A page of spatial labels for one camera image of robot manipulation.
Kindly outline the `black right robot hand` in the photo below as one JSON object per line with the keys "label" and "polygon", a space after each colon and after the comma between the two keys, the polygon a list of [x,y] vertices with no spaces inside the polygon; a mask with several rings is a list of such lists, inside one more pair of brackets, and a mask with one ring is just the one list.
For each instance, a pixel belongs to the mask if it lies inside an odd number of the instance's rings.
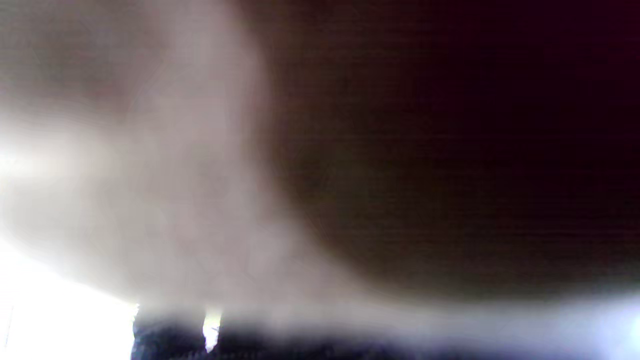
{"label": "black right robot hand", "polygon": [[132,360],[498,360],[499,355],[461,348],[404,346],[376,337],[295,335],[279,339],[258,326],[223,315],[217,340],[207,349],[203,310],[167,314],[140,305],[132,324]]}

